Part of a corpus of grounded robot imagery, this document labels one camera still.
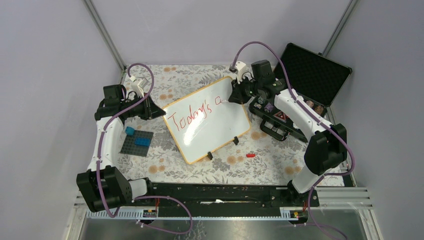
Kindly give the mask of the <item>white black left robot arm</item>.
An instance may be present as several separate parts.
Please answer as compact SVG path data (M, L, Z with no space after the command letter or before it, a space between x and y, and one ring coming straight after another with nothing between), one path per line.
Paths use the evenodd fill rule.
M152 204L155 192L147 177L128 180L117 168L119 139L127 119L138 117L153 120L165 115L149 92L133 85L130 92L122 84L103 87L104 98L94 113L96 144L85 172L76 177L76 184L88 209L106 211L112 217L120 207L128 206L135 198L144 206Z

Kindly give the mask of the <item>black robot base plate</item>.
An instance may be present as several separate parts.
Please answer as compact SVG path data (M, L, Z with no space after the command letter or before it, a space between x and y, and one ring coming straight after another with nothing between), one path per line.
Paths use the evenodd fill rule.
M319 207L318 194L295 193L286 186L228 185L194 183L152 183L147 199L135 200L133 207L182 207L188 215L194 206L254 206L306 210Z

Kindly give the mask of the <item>yellow framed whiteboard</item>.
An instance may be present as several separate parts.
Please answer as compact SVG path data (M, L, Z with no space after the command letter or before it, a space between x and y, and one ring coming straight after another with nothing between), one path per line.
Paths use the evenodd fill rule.
M184 161L193 164L247 133L251 122L243 105L220 103L232 92L232 78L223 77L163 109L163 119Z

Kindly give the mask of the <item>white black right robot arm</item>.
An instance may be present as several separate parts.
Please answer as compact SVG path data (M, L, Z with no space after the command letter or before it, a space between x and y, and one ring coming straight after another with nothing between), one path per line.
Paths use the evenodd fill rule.
M261 97L282 111L300 129L307 140L304 154L305 167L291 181L287 201L293 206L301 205L306 191L328 172L347 159L347 131L341 125L333 125L306 104L291 86L277 79L268 60L252 64L252 78L244 76L247 65L237 61L229 70L237 75L232 81L230 103L244 104L252 97Z

